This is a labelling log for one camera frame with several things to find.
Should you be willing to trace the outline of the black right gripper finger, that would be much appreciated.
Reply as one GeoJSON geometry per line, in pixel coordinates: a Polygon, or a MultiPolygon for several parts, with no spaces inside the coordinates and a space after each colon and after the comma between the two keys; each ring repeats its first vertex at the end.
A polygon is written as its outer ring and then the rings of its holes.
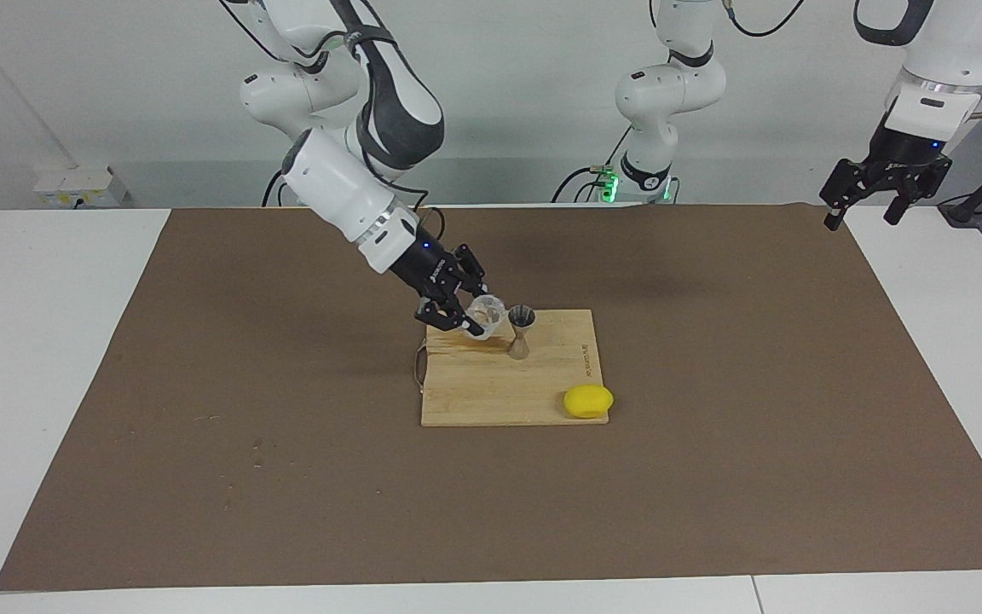
{"type": "Polygon", "coordinates": [[[475,253],[468,245],[459,245],[453,250],[457,264],[459,265],[460,287],[468,292],[472,297],[480,297],[490,294],[488,285],[484,282],[486,270],[478,261],[475,253]]]}
{"type": "Polygon", "coordinates": [[[429,298],[420,299],[419,307],[414,311],[414,318],[425,325],[445,332],[461,329],[470,334],[471,337],[481,337],[486,332],[486,327],[479,325],[464,310],[459,310],[451,304],[441,306],[429,298]]]}

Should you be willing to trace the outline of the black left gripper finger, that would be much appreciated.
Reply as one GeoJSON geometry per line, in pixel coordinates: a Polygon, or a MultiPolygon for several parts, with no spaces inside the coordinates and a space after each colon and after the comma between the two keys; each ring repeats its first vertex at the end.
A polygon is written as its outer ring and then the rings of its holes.
{"type": "Polygon", "coordinates": [[[934,197],[940,186],[939,166],[897,166],[889,171],[890,188],[895,198],[889,203],[883,218],[889,225],[898,225],[909,207],[917,201],[934,197]]]}
{"type": "Polygon", "coordinates": [[[837,232],[843,222],[843,217],[851,206],[872,194],[869,185],[873,185],[876,168],[865,163],[856,163],[850,159],[841,159],[829,174],[821,189],[821,200],[827,206],[823,225],[830,232],[837,232]]]}

